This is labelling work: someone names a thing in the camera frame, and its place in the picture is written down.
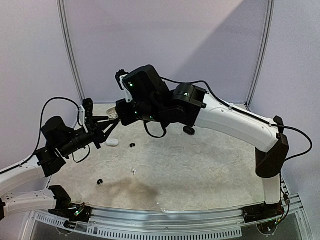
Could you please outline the small white charging case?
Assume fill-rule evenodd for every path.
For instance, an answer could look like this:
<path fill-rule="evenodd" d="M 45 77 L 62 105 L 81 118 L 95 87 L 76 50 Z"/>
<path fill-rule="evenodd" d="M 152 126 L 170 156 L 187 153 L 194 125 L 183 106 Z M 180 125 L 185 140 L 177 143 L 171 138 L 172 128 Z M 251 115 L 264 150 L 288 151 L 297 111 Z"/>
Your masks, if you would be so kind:
<path fill-rule="evenodd" d="M 115 119 L 119 118 L 115 106 L 110 107 L 109 109 L 107 109 L 106 110 L 106 115 L 107 115 L 109 120 L 115 120 Z"/>

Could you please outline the white oval charging case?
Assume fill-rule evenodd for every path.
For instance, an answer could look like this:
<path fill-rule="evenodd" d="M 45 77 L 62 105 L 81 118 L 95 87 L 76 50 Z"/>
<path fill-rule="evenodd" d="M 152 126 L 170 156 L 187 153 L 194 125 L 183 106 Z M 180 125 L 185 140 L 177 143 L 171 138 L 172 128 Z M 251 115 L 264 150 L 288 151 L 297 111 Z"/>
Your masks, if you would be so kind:
<path fill-rule="evenodd" d="M 108 147 L 116 147 L 119 145 L 119 140 L 115 138 L 108 138 L 105 142 Z"/>

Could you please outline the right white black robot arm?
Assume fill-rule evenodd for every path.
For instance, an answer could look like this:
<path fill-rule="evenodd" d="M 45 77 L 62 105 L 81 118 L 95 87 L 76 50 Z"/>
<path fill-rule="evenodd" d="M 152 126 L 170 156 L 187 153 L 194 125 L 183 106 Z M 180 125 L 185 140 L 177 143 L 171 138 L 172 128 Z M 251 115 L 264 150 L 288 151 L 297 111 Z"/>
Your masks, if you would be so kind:
<path fill-rule="evenodd" d="M 137 121 L 157 122 L 163 130 L 170 124 L 210 129 L 244 141 L 255 148 L 255 172 L 262 179 L 264 203 L 258 213 L 269 218 L 281 200 L 281 169 L 289 152 L 282 118 L 253 114 L 216 97 L 195 83 L 179 83 L 170 90 L 152 65 L 132 72 L 119 70 L 115 79 L 124 92 L 116 102 L 122 125 Z"/>

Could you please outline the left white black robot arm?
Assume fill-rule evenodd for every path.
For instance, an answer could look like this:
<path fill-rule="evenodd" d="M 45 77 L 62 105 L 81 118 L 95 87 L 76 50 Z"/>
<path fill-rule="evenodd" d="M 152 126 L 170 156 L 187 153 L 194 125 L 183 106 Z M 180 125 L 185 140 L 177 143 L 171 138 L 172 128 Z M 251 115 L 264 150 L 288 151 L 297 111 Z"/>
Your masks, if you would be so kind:
<path fill-rule="evenodd" d="M 92 208 L 84 203 L 72 203 L 70 196 L 60 185 L 18 194 L 12 193 L 12 190 L 34 180 L 53 176 L 66 164 L 70 155 L 91 143 L 99 149 L 119 122 L 118 118 L 93 116 L 75 130 L 66 126 L 60 116 L 50 118 L 40 130 L 46 139 L 45 147 L 36 150 L 16 165 L 1 170 L 0 218 L 23 212 L 48 210 L 51 214 L 72 222 L 88 222 Z"/>

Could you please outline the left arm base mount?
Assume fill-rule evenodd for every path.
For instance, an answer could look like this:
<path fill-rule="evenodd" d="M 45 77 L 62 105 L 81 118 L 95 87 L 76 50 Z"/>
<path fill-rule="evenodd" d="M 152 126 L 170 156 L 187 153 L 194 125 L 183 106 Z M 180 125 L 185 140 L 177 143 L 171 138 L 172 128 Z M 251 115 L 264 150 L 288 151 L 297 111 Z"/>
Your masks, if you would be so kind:
<path fill-rule="evenodd" d="M 68 219 L 70 222 L 88 223 L 91 218 L 92 211 L 93 208 L 85 203 L 71 203 L 69 206 L 50 209 L 48 212 L 52 215 Z"/>

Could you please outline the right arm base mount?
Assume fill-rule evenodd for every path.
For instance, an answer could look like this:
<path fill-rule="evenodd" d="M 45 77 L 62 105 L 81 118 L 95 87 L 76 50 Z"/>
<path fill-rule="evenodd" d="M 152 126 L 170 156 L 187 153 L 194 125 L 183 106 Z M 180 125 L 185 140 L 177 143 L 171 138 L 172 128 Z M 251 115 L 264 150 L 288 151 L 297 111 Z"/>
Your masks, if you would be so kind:
<path fill-rule="evenodd" d="M 244 222 L 253 223 L 275 217 L 284 217 L 286 215 L 285 208 L 281 201 L 274 204 L 267 204 L 266 202 L 249 205 L 241 208 Z"/>

